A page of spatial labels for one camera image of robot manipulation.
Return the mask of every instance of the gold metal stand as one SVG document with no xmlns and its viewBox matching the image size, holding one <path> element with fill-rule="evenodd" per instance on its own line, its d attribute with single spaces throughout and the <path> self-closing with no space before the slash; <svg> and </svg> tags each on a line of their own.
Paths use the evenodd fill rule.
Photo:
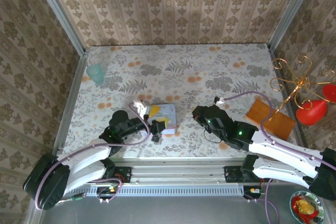
<svg viewBox="0 0 336 224">
<path fill-rule="evenodd" d="M 311 66 L 313 64 L 312 60 L 307 57 L 307 56 L 298 56 L 297 61 L 300 64 L 305 64 L 306 61 L 309 63 L 309 67 L 306 71 L 306 73 L 303 76 L 297 76 L 293 73 L 292 69 L 290 68 L 289 64 L 287 63 L 286 60 L 281 59 L 281 58 L 276 58 L 272 61 L 272 65 L 275 69 L 282 69 L 282 63 L 285 63 L 289 69 L 289 71 L 291 72 L 291 74 L 293 75 L 293 79 L 292 80 L 286 80 L 286 79 L 281 79 L 281 78 L 273 78 L 271 79 L 271 81 L 269 82 L 271 88 L 275 91 L 282 91 L 284 90 L 284 85 L 280 84 L 279 82 L 277 83 L 273 83 L 274 80 L 278 80 L 278 81 L 284 81 L 287 83 L 293 83 L 296 87 L 293 89 L 293 91 L 289 94 L 289 96 L 283 101 L 283 103 L 280 105 L 280 107 L 276 110 L 276 112 L 273 114 L 273 116 L 269 119 L 270 121 L 274 118 L 274 116 L 282 109 L 282 107 L 291 99 L 294 98 L 294 102 L 295 104 L 300 108 L 300 109 L 304 109 L 304 110 L 309 110 L 312 107 L 312 102 L 309 99 L 305 99 L 301 102 L 301 105 L 299 104 L 299 102 L 297 101 L 297 96 L 300 90 L 307 90 L 308 92 L 312 93 L 313 95 L 316 95 L 319 99 L 325 100 L 326 102 L 330 102 L 330 103 L 334 103 L 336 104 L 336 102 L 332 102 L 329 101 L 325 98 L 323 98 L 322 96 L 316 94 L 315 92 L 311 91 L 310 88 L 312 85 L 320 85 L 320 84 L 330 84 L 330 83 L 336 83 L 336 81 L 328 81 L 328 82 L 310 82 L 309 79 L 307 78 L 307 75 L 311 69 Z M 330 77 L 331 79 L 336 77 L 336 73 L 333 70 L 326 70 L 324 71 L 324 75 L 327 77 Z M 280 87 L 280 89 L 277 89 L 274 87 L 274 85 L 278 85 Z M 306 102 L 310 103 L 310 106 L 308 108 L 304 108 L 302 107 L 303 104 L 305 104 Z"/>
</svg>

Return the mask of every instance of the floral tablecloth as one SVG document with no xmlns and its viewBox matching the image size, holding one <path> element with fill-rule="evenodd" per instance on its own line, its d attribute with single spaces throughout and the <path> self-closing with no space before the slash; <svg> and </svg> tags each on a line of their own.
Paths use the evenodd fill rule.
<svg viewBox="0 0 336 224">
<path fill-rule="evenodd" d="M 163 135 L 157 144 L 148 141 L 122 148 L 115 157 L 244 157 L 244 151 L 206 140 L 204 130 L 191 117 L 193 108 L 212 105 L 216 95 L 231 97 L 248 90 L 266 94 L 275 107 L 282 101 L 281 93 L 269 86 L 275 72 L 265 44 L 94 47 L 91 56 L 104 58 L 105 81 L 95 84 L 84 74 L 66 153 L 96 139 L 114 111 L 126 110 L 133 118 L 128 104 L 141 99 L 175 104 L 178 131 Z M 245 114 L 256 98 L 231 100 L 225 110 L 233 120 L 246 121 Z M 206 137 L 218 140 L 210 134 Z M 127 141 L 141 138 L 139 133 Z"/>
</svg>

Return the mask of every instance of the plate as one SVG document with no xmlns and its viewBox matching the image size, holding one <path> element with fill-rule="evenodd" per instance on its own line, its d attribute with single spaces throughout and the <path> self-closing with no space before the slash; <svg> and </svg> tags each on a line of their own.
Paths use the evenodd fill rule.
<svg viewBox="0 0 336 224">
<path fill-rule="evenodd" d="M 317 215 L 317 217 L 313 218 L 309 224 L 321 224 L 323 223 L 323 220 L 324 220 L 324 208 L 322 206 L 322 203 L 320 202 L 319 198 L 315 195 L 315 194 L 312 194 L 308 191 L 297 191 L 296 193 L 294 193 L 291 197 L 290 197 L 290 200 L 289 200 L 289 208 L 290 208 L 290 211 L 292 212 L 293 216 L 295 217 L 295 219 L 300 222 L 301 224 L 305 224 L 299 217 L 298 215 L 293 211 L 292 207 L 291 207 L 291 202 L 293 200 L 293 198 L 295 196 L 304 196 L 305 199 L 307 201 L 309 201 L 309 203 L 311 203 L 314 207 L 315 207 L 315 210 L 318 210 L 319 211 L 319 215 Z"/>
</svg>

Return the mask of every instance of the red heart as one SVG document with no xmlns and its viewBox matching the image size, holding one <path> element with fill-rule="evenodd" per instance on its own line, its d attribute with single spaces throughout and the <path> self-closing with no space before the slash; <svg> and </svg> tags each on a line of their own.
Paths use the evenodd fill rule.
<svg viewBox="0 0 336 224">
<path fill-rule="evenodd" d="M 299 108 L 296 111 L 296 117 L 302 124 L 305 125 L 316 124 L 324 117 L 324 115 L 328 110 L 327 102 L 324 100 L 313 100 L 311 102 L 312 107 L 310 109 L 308 109 L 310 107 L 310 102 L 306 102 L 302 107 L 308 110 Z"/>
<path fill-rule="evenodd" d="M 324 96 L 331 102 L 336 102 L 336 85 L 327 84 L 323 87 Z"/>
</svg>

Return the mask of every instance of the orange wooden block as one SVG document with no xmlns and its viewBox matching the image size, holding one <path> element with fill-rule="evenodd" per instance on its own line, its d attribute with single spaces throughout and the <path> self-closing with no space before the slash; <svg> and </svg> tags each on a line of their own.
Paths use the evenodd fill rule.
<svg viewBox="0 0 336 224">
<path fill-rule="evenodd" d="M 268 116 L 269 111 L 270 109 L 268 105 L 260 100 L 256 100 L 251 109 L 247 112 L 246 118 L 260 125 L 261 121 Z M 271 121 L 267 120 L 264 123 L 264 128 L 274 136 L 277 136 L 282 140 L 287 140 L 295 124 L 295 120 L 278 112 Z"/>
</svg>

